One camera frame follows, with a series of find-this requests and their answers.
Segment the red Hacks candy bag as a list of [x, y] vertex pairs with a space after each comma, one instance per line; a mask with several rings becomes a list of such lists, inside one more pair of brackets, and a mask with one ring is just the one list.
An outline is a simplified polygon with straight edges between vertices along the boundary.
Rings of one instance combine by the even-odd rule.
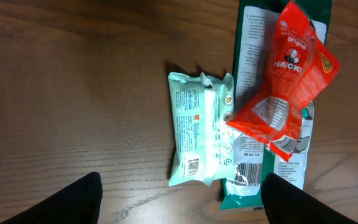
[[290, 1], [278, 18], [260, 89], [228, 125], [289, 161], [300, 135], [302, 109], [339, 69], [307, 13]]

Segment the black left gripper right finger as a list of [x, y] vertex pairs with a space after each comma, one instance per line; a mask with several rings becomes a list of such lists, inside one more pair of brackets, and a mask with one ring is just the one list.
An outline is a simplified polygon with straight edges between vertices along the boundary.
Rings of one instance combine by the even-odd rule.
[[270, 223], [355, 223], [274, 173], [263, 181], [261, 199]]

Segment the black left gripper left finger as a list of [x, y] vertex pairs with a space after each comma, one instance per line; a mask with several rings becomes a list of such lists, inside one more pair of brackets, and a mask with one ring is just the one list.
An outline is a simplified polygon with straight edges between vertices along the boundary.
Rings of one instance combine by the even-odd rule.
[[1, 224], [97, 224], [102, 198], [101, 176], [90, 172]]

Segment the white green small packet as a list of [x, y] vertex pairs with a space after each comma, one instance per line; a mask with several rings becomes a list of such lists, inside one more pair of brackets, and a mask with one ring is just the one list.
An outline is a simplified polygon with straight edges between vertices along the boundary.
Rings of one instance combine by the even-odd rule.
[[227, 122], [234, 116], [233, 76], [172, 72], [168, 84], [176, 145], [169, 185], [191, 180], [211, 185], [232, 177], [234, 137]]

